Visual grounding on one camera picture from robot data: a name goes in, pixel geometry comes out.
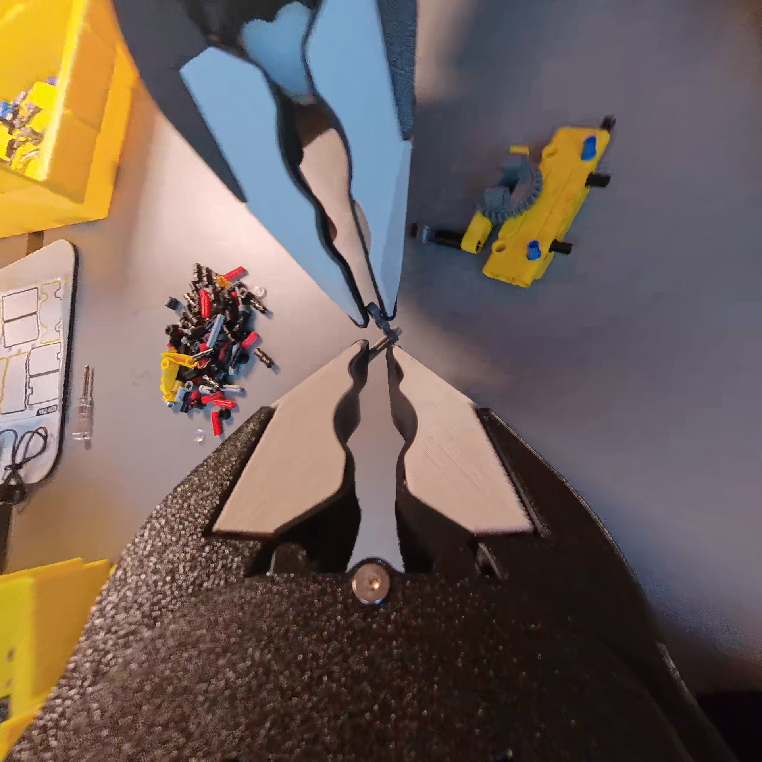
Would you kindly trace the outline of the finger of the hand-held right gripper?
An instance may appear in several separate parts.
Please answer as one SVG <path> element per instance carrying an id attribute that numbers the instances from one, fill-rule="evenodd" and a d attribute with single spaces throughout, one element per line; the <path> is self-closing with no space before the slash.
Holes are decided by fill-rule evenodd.
<path id="1" fill-rule="evenodd" d="M 253 63 L 208 47 L 180 71 L 252 214 L 320 289 L 366 328 L 369 315 L 325 209 L 300 169 L 291 101 Z"/>
<path id="2" fill-rule="evenodd" d="M 367 266 L 389 319 L 402 275 L 412 144 L 398 120 L 377 2 L 322 2 L 306 33 L 305 61 L 348 154 L 349 197 L 369 226 Z"/>

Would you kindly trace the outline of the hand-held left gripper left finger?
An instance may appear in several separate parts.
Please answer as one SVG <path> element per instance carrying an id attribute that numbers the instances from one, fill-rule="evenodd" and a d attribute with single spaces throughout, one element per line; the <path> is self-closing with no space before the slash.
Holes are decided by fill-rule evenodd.
<path id="1" fill-rule="evenodd" d="M 355 461 L 369 342 L 356 341 L 272 405 L 264 431 L 211 525 L 214 536 L 302 548 L 347 568 L 360 526 Z"/>

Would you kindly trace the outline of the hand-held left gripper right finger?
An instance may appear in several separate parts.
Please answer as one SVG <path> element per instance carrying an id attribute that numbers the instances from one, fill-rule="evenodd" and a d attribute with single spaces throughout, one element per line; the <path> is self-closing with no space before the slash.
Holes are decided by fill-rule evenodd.
<path id="1" fill-rule="evenodd" d="M 535 533 L 475 403 L 401 348 L 388 349 L 386 363 L 403 439 L 395 518 L 404 570 L 428 573 L 453 548 Z"/>

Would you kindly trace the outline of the pile of small building pieces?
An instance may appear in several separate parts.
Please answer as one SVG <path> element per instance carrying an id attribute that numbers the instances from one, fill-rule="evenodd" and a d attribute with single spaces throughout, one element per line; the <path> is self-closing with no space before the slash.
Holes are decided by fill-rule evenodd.
<path id="1" fill-rule="evenodd" d="M 277 367 L 256 329 L 258 316 L 271 311 L 252 295 L 248 275 L 243 266 L 220 272 L 195 263 L 184 296 L 166 302 L 175 318 L 159 362 L 162 402 L 186 416 L 207 415 L 219 439 L 244 394 L 245 367 L 253 360 Z"/>

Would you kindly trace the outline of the yellow storage bin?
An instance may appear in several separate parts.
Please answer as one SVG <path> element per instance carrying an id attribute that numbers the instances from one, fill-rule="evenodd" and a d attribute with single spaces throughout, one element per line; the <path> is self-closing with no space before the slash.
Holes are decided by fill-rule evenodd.
<path id="1" fill-rule="evenodd" d="M 110 576 L 72 558 L 1 576 L 1 759 L 44 706 Z"/>
<path id="2" fill-rule="evenodd" d="M 137 80 L 113 2 L 1 2 L 2 238 L 108 216 Z"/>

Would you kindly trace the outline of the small grey connector assembly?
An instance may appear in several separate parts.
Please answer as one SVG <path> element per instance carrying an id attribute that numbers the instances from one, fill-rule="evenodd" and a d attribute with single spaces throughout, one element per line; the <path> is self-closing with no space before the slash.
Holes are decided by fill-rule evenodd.
<path id="1" fill-rule="evenodd" d="M 369 317 L 373 319 L 376 328 L 383 334 L 382 338 L 379 338 L 376 343 L 369 348 L 369 352 L 372 355 L 377 355 L 382 352 L 382 350 L 394 346 L 398 342 L 401 331 L 398 328 L 391 326 L 382 310 L 374 302 L 369 303 L 366 309 Z"/>

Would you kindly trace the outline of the yellow beam assembly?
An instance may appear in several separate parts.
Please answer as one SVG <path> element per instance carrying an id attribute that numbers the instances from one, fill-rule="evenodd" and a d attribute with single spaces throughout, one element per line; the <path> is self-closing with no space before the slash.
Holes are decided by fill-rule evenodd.
<path id="1" fill-rule="evenodd" d="M 528 288 L 557 256 L 568 256 L 566 235 L 594 189 L 611 176 L 597 168 L 616 119 L 595 127 L 561 127 L 535 161 L 528 146 L 511 146 L 496 185 L 485 189 L 463 230 L 412 224 L 409 234 L 470 254 L 489 251 L 482 273 L 495 281 Z"/>

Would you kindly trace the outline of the person's right hand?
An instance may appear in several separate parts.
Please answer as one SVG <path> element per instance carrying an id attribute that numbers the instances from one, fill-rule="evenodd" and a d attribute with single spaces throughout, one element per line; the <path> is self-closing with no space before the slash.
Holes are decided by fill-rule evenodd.
<path id="1" fill-rule="evenodd" d="M 301 172 L 329 217 L 331 241 L 348 262 L 364 303 L 375 301 L 365 252 L 371 232 L 362 207 L 350 198 L 344 142 L 318 104 L 295 103 L 293 107 L 303 151 Z"/>

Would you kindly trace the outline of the heap of yellow building pieces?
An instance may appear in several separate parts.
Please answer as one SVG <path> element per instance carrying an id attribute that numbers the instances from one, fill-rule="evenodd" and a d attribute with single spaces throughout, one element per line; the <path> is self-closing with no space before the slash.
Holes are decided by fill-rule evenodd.
<path id="1" fill-rule="evenodd" d="M 46 174 L 46 132 L 52 123 L 57 78 L 35 81 L 14 100 L 1 102 L 1 162 L 20 175 L 42 180 Z"/>

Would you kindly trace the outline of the sticker sheet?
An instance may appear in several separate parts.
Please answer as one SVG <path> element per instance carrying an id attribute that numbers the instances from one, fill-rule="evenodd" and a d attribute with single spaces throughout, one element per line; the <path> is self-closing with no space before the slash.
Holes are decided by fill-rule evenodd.
<path id="1" fill-rule="evenodd" d="M 65 282 L 49 279 L 2 292 L 1 415 L 22 421 L 56 411 L 65 364 Z"/>

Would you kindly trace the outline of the small clear-handled screwdriver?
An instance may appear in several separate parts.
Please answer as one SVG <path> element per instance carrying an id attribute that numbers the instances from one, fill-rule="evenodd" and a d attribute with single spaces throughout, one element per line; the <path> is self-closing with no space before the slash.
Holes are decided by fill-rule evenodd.
<path id="1" fill-rule="evenodd" d="M 90 442 L 94 424 L 94 370 L 85 365 L 82 390 L 75 411 L 71 437 L 75 441 Z"/>

